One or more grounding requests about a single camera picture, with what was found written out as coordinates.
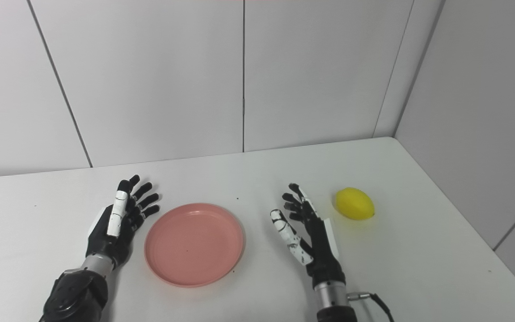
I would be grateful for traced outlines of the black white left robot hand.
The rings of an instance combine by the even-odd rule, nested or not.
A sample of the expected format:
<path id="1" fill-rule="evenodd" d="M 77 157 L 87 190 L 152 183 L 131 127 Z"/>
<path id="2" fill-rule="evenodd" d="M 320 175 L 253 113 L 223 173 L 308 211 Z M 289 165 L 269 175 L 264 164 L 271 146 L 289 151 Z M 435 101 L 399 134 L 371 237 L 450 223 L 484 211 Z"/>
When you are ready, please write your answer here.
<path id="1" fill-rule="evenodd" d="M 88 237 L 86 256 L 100 255 L 112 263 L 113 269 L 123 265 L 131 254 L 135 233 L 151 215 L 160 210 L 160 195 L 147 182 L 138 188 L 139 175 L 122 180 L 114 202 L 107 206 Z"/>

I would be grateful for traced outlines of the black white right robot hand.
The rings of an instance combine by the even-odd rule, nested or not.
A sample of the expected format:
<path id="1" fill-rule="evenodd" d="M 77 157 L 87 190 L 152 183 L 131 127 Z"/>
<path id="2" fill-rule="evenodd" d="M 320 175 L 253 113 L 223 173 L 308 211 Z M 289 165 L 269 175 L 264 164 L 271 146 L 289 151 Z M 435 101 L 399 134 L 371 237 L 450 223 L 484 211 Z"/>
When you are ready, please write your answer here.
<path id="1" fill-rule="evenodd" d="M 337 243 L 334 240 L 331 222 L 321 219 L 311 200 L 296 183 L 288 185 L 291 192 L 282 195 L 286 217 L 281 210 L 270 212 L 270 220 L 295 259 L 306 268 L 313 287 L 335 281 L 345 284 L 346 276 L 338 260 Z M 303 224 L 309 238 L 308 243 L 298 235 L 290 220 Z"/>

